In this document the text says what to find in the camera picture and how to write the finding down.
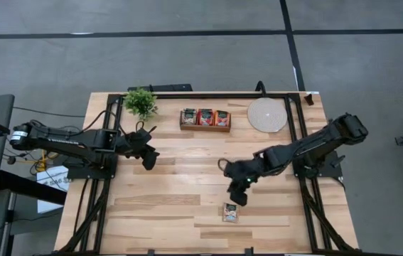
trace table leg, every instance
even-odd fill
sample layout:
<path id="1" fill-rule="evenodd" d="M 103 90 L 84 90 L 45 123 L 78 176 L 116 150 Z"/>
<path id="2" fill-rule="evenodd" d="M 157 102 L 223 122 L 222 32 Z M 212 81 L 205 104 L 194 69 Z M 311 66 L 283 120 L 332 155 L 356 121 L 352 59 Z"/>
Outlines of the table leg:
<path id="1" fill-rule="evenodd" d="M 2 189 L 60 205 L 64 205 L 67 196 L 64 191 L 0 170 L 0 190 Z"/>

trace black bracket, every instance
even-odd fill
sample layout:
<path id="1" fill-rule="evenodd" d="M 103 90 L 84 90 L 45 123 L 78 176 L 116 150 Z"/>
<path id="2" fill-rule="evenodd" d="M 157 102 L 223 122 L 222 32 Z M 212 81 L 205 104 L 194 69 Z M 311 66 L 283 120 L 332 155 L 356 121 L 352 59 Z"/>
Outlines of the black bracket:
<path id="1" fill-rule="evenodd" d="M 7 215 L 6 215 L 6 222 L 12 223 L 14 221 L 14 215 L 15 211 L 14 210 L 7 210 Z"/>
<path id="2" fill-rule="evenodd" d="M 289 93 L 288 96 L 294 103 L 301 103 L 301 95 L 299 93 Z"/>
<path id="3" fill-rule="evenodd" d="M 294 175 L 303 176 L 305 178 L 319 177 L 331 177 L 339 181 L 343 180 L 341 161 L 345 156 L 338 156 L 336 151 L 332 151 L 327 154 L 324 160 L 324 164 L 319 167 L 309 168 L 305 165 L 304 158 L 296 159 L 293 161 Z"/>
<path id="4" fill-rule="evenodd" d="M 309 94 L 309 95 L 305 96 L 304 99 L 306 100 L 306 102 L 307 102 L 307 104 L 308 104 L 309 106 L 315 104 L 315 103 L 313 103 L 312 94 Z"/>
<path id="5" fill-rule="evenodd" d="M 253 256 L 253 247 L 245 248 L 245 256 Z"/>
<path id="6" fill-rule="evenodd" d="M 117 101 L 120 97 L 123 97 L 123 95 L 108 95 L 108 100 L 107 100 L 107 105 L 112 105 L 115 102 L 119 102 Z"/>
<path id="7" fill-rule="evenodd" d="M 129 87 L 127 91 L 138 90 L 140 87 Z M 191 84 L 174 84 L 174 85 L 149 85 L 141 87 L 149 92 L 192 92 Z"/>
<path id="8" fill-rule="evenodd" d="M 255 92 L 261 92 L 262 97 L 267 97 L 266 88 L 262 81 L 258 81 L 257 87 L 255 88 Z"/>
<path id="9" fill-rule="evenodd" d="M 89 178 L 89 179 L 100 179 L 107 180 L 114 178 L 117 169 L 117 156 L 110 154 L 105 154 L 104 160 L 108 161 L 108 165 L 103 169 L 94 169 L 89 166 L 83 166 L 83 162 L 79 159 L 68 158 L 68 162 L 73 167 L 69 167 L 67 178 L 77 179 L 77 178 Z"/>

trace round board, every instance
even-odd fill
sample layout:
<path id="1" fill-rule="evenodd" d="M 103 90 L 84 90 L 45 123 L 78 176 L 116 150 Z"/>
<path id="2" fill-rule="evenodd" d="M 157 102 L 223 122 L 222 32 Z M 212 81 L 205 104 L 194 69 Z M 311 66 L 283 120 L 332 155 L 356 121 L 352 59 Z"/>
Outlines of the round board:
<path id="1" fill-rule="evenodd" d="M 283 101 L 262 97 L 250 104 L 250 124 L 261 132 L 278 132 L 288 120 Z"/>

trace black floor stripe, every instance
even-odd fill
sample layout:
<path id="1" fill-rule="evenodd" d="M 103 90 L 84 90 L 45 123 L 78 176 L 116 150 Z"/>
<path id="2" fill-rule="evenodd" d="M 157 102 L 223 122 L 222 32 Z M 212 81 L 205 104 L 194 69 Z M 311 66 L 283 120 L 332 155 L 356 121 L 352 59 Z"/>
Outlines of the black floor stripe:
<path id="1" fill-rule="evenodd" d="M 286 39 L 288 40 L 289 53 L 291 62 L 296 76 L 296 86 L 299 91 L 305 91 L 306 86 L 303 83 L 301 64 L 299 63 L 298 51 L 296 50 L 296 43 L 294 42 L 293 30 L 291 28 L 291 21 L 289 19 L 288 6 L 285 0 L 280 0 L 281 13 L 284 17 Z"/>
<path id="2" fill-rule="evenodd" d="M 222 31 L 149 31 L 149 32 L 106 32 L 106 33 L 36 33 L 0 34 L 0 39 L 42 38 L 133 38 L 168 36 L 269 36 L 284 35 L 283 30 L 222 30 Z"/>
<path id="3" fill-rule="evenodd" d="M 403 29 L 328 29 L 295 30 L 294 35 L 383 35 L 403 34 Z"/>

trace wooden tray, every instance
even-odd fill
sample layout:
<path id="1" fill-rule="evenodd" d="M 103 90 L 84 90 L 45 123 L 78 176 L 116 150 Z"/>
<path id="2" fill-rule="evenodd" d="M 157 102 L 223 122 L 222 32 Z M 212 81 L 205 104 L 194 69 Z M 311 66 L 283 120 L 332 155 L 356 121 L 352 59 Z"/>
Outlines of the wooden tray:
<path id="1" fill-rule="evenodd" d="M 192 125 L 192 124 L 183 124 L 182 123 L 182 115 L 183 111 L 181 111 L 181 115 L 179 116 L 179 126 L 181 130 L 187 131 L 201 131 L 201 132 L 230 132 L 231 130 L 231 114 L 230 120 L 228 120 L 228 126 L 211 126 L 211 125 Z"/>

